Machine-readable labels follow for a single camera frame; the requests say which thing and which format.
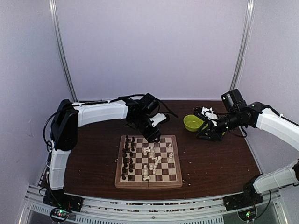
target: white wall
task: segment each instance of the white wall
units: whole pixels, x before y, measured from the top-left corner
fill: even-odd
[[[60,0],[77,97],[216,99],[231,84],[247,0]]]
[[[0,217],[16,223],[47,159],[42,129],[69,92],[47,0],[0,1]]]
[[[273,106],[299,123],[299,2],[260,0],[239,90],[247,103],[259,101]],[[270,135],[248,129],[252,146],[263,172],[271,172],[299,158],[299,153]],[[298,224],[299,187],[282,191],[291,217]]]

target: metal frame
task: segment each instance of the metal frame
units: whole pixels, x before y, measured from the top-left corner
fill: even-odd
[[[62,68],[64,70],[64,76],[66,78],[66,83],[71,92],[71,97],[72,97],[73,102],[78,102],[78,99],[77,99],[77,96],[75,93],[75,89],[74,89],[73,83],[71,81],[70,71],[69,71],[69,68],[68,68],[68,65],[66,62],[64,47],[62,44],[62,38],[61,38],[57,9],[56,9],[56,0],[49,0],[49,4],[50,4],[50,12],[51,12],[52,20],[53,20],[53,25],[54,25],[54,30],[55,30],[56,40],[57,40],[57,45],[58,45],[58,50],[59,50],[59,58],[61,61]]]
[[[23,210],[19,215],[19,224],[27,224],[31,211],[50,214],[52,207],[43,204],[39,189],[40,187],[29,185],[22,204]],[[79,224],[223,224],[223,215],[237,212],[226,211],[223,204],[224,196],[161,201],[113,200],[83,196],[81,212],[73,212],[69,220]],[[268,200],[269,194],[265,194],[263,204],[267,204]],[[288,224],[278,190],[272,192],[271,203],[275,206],[280,224]]]
[[[230,86],[230,90],[233,90],[238,86],[238,81],[244,66],[244,56],[245,56],[246,48],[248,47],[249,44],[254,6],[255,6],[255,0],[248,0],[242,40],[241,40],[239,55],[235,66],[235,72]]]

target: wooden chessboard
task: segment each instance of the wooden chessboard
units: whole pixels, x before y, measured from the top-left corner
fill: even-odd
[[[129,136],[129,149],[131,151],[132,137]],[[175,135],[162,135],[159,143],[148,143],[143,136],[134,136],[135,150],[132,152],[133,156],[130,157],[130,153],[127,153],[127,160],[130,158],[133,160],[133,172],[129,172],[126,168],[125,177],[123,180],[121,177],[123,168],[123,148],[125,148],[126,137],[121,137],[120,149],[117,161],[117,170],[115,176],[115,186],[122,189],[163,189],[163,188],[180,188],[183,185],[181,167],[179,164],[178,147]],[[149,158],[143,154],[143,149],[153,146],[155,150],[155,157],[161,156],[162,159],[157,165],[156,174],[153,174],[152,170],[149,170],[149,180],[143,180],[143,167],[147,165],[154,165],[155,160]],[[169,154],[173,153],[173,158],[169,159]]]

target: black robotic arm joint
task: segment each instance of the black robotic arm joint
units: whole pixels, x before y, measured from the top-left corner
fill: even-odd
[[[56,113],[51,124],[51,139],[56,149],[71,150],[78,141],[78,111],[65,99],[61,101]]]

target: wooden table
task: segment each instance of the wooden table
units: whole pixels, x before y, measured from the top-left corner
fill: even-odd
[[[110,120],[79,128],[78,144],[65,173],[65,192],[112,199],[164,200],[199,198],[242,191],[243,185],[259,174],[243,138],[226,133],[223,141],[198,140],[184,128],[183,118],[196,106],[226,112],[221,101],[165,101],[179,115],[159,125],[162,134],[174,134],[184,184],[179,189],[117,189],[114,186],[120,137],[140,135],[125,127],[125,120]]]

